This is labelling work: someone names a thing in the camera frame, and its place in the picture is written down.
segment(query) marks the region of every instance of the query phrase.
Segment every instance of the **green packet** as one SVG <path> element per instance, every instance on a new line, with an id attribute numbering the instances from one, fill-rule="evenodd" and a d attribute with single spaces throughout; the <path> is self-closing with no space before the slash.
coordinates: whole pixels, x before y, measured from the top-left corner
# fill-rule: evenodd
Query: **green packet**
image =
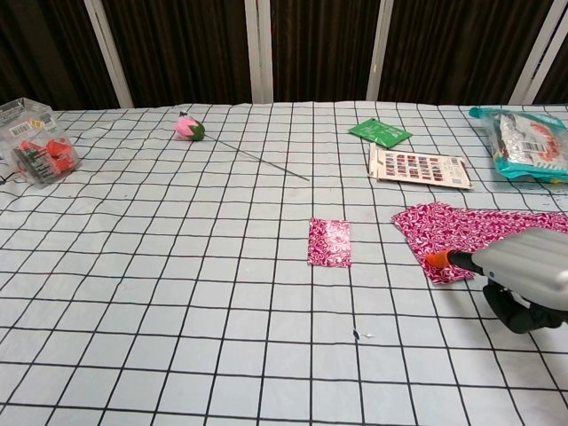
<path id="1" fill-rule="evenodd" d="M 369 118 L 366 122 L 349 129 L 349 132 L 386 148 L 392 148 L 398 142 L 412 136 L 412 133 L 379 122 L 376 118 Z"/>

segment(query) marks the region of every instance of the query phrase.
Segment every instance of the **clear plastic box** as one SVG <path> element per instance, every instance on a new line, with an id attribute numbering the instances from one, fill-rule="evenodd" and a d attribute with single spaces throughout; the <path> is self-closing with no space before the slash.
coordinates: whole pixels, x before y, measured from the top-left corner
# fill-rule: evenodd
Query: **clear plastic box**
<path id="1" fill-rule="evenodd" d="M 79 156 L 49 106 L 20 98 L 0 106 L 0 150 L 27 181 L 49 184 L 79 165 Z"/>

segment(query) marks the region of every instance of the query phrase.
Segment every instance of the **grid tablecloth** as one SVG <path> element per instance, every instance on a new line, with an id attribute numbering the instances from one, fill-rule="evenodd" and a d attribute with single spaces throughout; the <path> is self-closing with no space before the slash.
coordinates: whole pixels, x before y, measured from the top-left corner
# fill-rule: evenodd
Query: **grid tablecloth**
<path id="1" fill-rule="evenodd" d="M 176 140 L 179 111 L 309 182 Z M 566 424 L 568 327 L 513 335 L 482 278 L 433 286 L 391 223 L 431 201 L 568 210 L 566 185 L 496 174 L 467 111 L 58 114 L 81 169 L 0 186 L 0 425 Z M 376 116 L 414 134 L 398 149 L 467 157 L 475 189 L 369 180 L 347 130 Z M 310 217 L 351 222 L 351 269 L 307 264 Z"/>

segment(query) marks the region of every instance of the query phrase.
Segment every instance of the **pink wrapping paper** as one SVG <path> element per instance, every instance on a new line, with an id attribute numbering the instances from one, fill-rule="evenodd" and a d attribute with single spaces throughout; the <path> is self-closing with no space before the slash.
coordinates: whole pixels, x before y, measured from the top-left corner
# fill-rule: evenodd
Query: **pink wrapping paper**
<path id="1" fill-rule="evenodd" d="M 426 263 L 427 254 L 447 249 L 474 252 L 528 227 L 568 233 L 568 217 L 564 213 L 456 209 L 441 202 L 413 206 L 392 219 L 435 283 L 470 278 L 474 273 L 456 266 L 434 268 Z"/>
<path id="2" fill-rule="evenodd" d="M 310 220 L 308 263 L 338 268 L 351 267 L 351 236 L 345 220 Z"/>

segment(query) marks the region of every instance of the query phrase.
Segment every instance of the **dark curtain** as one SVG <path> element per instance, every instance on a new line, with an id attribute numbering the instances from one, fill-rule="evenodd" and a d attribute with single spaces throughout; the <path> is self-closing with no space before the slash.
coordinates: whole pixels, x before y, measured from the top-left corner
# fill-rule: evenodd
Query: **dark curtain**
<path id="1" fill-rule="evenodd" d="M 0 104 L 26 97 L 54 109 L 118 107 L 82 1 L 0 3 Z"/>
<path id="2" fill-rule="evenodd" d="M 379 100 L 508 103 L 552 0 L 397 0 Z"/>
<path id="3" fill-rule="evenodd" d="M 364 99 L 378 0 L 271 0 L 275 101 Z"/>
<path id="4" fill-rule="evenodd" d="M 250 102 L 243 0 L 104 0 L 136 107 Z"/>
<path id="5" fill-rule="evenodd" d="M 556 54 L 534 103 L 568 104 L 568 36 Z"/>

